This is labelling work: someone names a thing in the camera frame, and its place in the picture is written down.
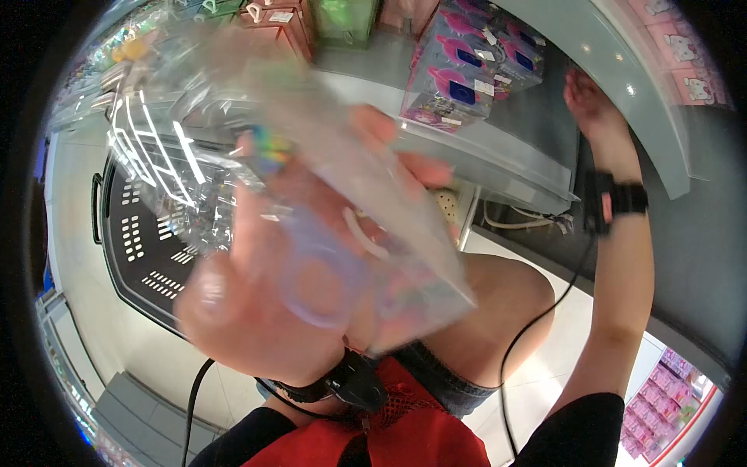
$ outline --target black cable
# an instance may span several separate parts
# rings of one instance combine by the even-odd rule
[[[208,372],[214,363],[215,360],[213,359],[208,359],[203,363],[202,368],[200,368],[197,376],[194,378],[194,383],[192,383],[192,391],[189,393],[189,402],[187,402],[187,427],[185,428],[185,443],[182,449],[182,467],[187,466],[187,452],[189,452],[189,437],[192,434],[192,418],[194,417],[194,403],[197,401],[197,391],[199,391],[199,385],[202,383],[205,373]]]
[[[581,261],[578,263],[578,266],[576,267],[576,271],[573,273],[573,277],[571,278],[571,281],[568,283],[568,288],[562,293],[560,298],[546,311],[544,311],[540,316],[534,318],[532,321],[530,321],[526,326],[524,326],[521,331],[518,332],[516,337],[511,341],[511,344],[509,344],[509,348],[506,350],[506,353],[503,355],[503,360],[500,362],[500,410],[503,413],[503,427],[506,428],[506,437],[509,439],[509,443],[511,444],[511,452],[513,453],[514,460],[518,457],[518,451],[516,450],[516,442],[513,439],[513,435],[511,434],[511,427],[509,426],[509,417],[508,412],[506,411],[506,388],[503,387],[504,383],[504,366],[506,365],[506,360],[509,358],[509,354],[511,353],[511,349],[514,348],[516,345],[516,342],[524,335],[526,331],[529,330],[529,328],[532,327],[537,321],[543,319],[544,316],[546,316],[549,312],[553,311],[556,306],[560,304],[560,302],[565,299],[565,297],[568,295],[568,293],[571,291],[573,286],[576,284],[576,280],[578,280],[579,275],[581,274],[581,269],[583,268],[583,265],[586,263],[586,259],[589,257],[589,253],[592,251],[592,248],[594,247],[594,244],[596,243],[596,237],[592,237],[591,240],[589,240],[589,245],[586,247],[586,251],[583,253],[583,256],[581,257]]]

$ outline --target denim shorts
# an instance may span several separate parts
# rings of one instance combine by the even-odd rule
[[[454,374],[421,341],[395,351],[392,356],[451,415],[460,419],[498,390],[478,386]],[[270,396],[259,384],[257,389],[265,399]]]

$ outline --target store shelf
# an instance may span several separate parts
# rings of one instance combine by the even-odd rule
[[[365,102],[396,117],[414,47],[409,39],[374,32],[369,49],[322,48],[315,66],[343,102]],[[496,101],[487,120],[456,134],[403,120],[394,148],[449,161],[458,177],[516,206],[552,214],[568,210],[575,200],[571,191],[578,132],[562,102],[568,61],[559,50],[551,50],[545,82]]]
[[[492,0],[555,43],[597,81],[651,156],[670,199],[690,190],[686,138],[653,72],[589,0]]]

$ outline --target basket handle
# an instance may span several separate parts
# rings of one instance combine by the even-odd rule
[[[101,235],[99,235],[99,188],[102,185],[100,173],[94,173],[91,181],[91,227],[93,228],[93,243],[100,245]]]

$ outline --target price tag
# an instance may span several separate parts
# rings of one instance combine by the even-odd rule
[[[495,86],[488,83],[483,83],[479,79],[474,80],[474,90],[485,93],[489,96],[495,96]]]
[[[488,31],[487,28],[483,29],[483,35],[488,40],[488,44],[490,44],[491,46],[494,46],[498,43],[498,39],[496,39],[493,33]]]
[[[272,16],[270,16],[270,21],[275,22],[290,22],[291,19],[293,19],[292,13],[283,13],[281,11],[276,11]]]
[[[511,84],[511,82],[513,81],[511,78],[506,78],[505,76],[501,76],[501,75],[493,76],[493,78],[495,79],[495,81],[500,81],[501,83],[504,83],[504,84]]]
[[[462,122],[459,120],[452,120],[451,118],[441,117],[441,121],[443,123],[450,123],[452,125],[462,125]]]
[[[480,57],[482,57],[483,60],[495,61],[495,57],[493,56],[493,52],[488,52],[487,50],[475,50],[474,53],[476,53]]]

